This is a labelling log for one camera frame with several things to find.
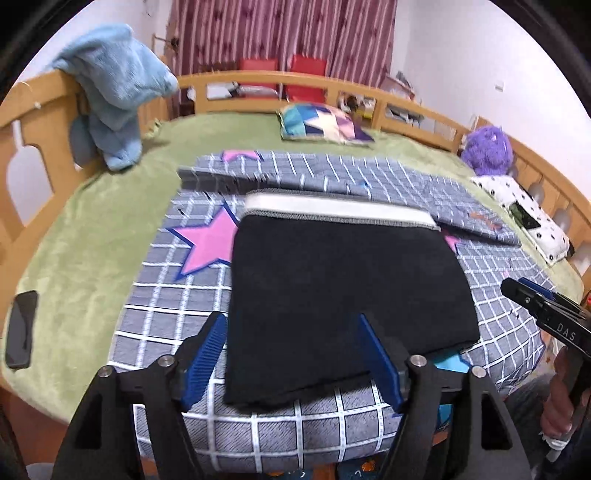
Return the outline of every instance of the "red striped curtain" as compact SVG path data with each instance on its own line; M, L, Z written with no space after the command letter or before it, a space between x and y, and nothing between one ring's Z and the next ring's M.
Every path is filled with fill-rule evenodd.
M177 75L241 58L299 53L327 60L327 75L379 86L389 73L397 0L174 0L168 38Z

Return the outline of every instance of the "folded black shirt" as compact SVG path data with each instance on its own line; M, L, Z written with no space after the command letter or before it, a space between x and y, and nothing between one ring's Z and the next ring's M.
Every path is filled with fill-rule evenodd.
M410 354L479 338L466 276L441 232L246 215L232 254L225 402L264 411L367 378L360 312Z

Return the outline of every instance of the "gray checkered blanket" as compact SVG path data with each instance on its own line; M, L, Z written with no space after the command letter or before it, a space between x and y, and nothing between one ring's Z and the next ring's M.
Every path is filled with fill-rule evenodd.
M119 371L143 368L174 353L211 311L228 311L230 266L220 262L177 281L189 245L166 228L207 224L223 202L240 218L246 192L273 187L359 195L430 212L454 239L478 314L480 339L456 355L458 362L486 368L502 392L535 368L544 351L538 327L526 310L503 297L500 283L511 276L553 285L519 247L515 233L461 184L388 158L259 153L260 160L230 162L208 155L195 167L179 169L182 187L124 305L111 365ZM245 415L223 402L225 358L222 351L204 397L185 415L206 471L289 471L390 447L400 418L373 382L268 414ZM153 457L143 406L135 406L134 413L141 452Z

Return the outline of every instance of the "black phone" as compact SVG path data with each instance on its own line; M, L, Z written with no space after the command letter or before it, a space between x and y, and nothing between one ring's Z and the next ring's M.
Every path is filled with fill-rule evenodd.
M12 302L8 320L5 359L8 368L20 370L31 363L33 320L39 295L35 290L19 293Z

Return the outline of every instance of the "colorful patchwork pillow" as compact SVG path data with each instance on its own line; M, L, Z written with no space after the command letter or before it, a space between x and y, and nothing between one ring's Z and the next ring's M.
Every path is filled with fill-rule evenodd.
M369 144L374 139L355 125L349 115L321 103L294 103L282 108L281 138L326 140L341 144Z

